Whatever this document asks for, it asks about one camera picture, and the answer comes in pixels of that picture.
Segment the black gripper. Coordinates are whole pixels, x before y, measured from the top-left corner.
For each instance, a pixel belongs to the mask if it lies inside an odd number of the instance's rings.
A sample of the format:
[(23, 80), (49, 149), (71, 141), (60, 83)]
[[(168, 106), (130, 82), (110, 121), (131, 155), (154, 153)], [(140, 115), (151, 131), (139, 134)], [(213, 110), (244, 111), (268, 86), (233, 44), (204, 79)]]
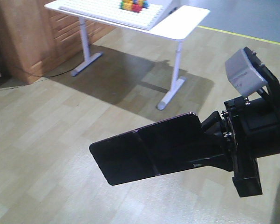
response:
[(280, 83), (255, 51), (250, 49), (248, 57), (268, 84), (247, 98), (240, 95), (224, 102), (232, 160), (222, 138), (218, 111), (201, 123), (203, 134), (169, 138), (171, 173), (204, 166), (234, 171), (232, 181), (240, 197), (262, 194), (257, 159), (280, 154)]

